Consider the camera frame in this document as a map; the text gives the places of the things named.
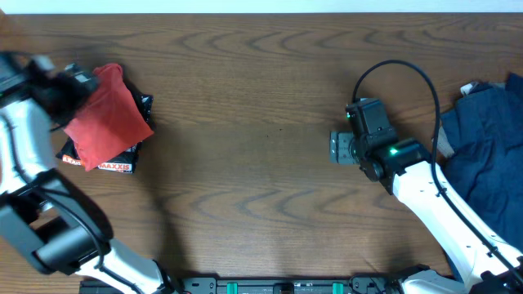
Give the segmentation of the red printed t-shirt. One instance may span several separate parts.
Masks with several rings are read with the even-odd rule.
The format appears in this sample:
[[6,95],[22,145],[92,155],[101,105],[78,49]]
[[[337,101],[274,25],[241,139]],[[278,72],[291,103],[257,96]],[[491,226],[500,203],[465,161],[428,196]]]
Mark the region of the red printed t-shirt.
[[123,68],[112,63],[93,73],[100,86],[65,127],[88,172],[154,134],[124,83]]

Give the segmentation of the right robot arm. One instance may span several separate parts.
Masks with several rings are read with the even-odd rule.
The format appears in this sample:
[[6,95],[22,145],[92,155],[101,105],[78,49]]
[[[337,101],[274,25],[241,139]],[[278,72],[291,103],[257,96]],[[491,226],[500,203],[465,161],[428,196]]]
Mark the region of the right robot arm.
[[389,293],[520,293],[522,253],[496,234],[458,195],[428,150],[400,140],[383,103],[363,99],[346,107],[350,131],[330,135],[334,163],[356,165],[409,208],[427,227],[459,279],[419,266],[386,284]]

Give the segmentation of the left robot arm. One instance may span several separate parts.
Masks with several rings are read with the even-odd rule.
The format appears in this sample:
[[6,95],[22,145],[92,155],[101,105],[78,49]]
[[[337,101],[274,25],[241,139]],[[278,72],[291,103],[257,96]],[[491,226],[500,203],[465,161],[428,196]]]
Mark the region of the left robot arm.
[[71,64],[55,76],[46,56],[1,54],[1,235],[38,272],[97,279],[122,293],[181,293],[157,261],[114,238],[104,212],[56,167],[51,126],[69,123],[97,90]]

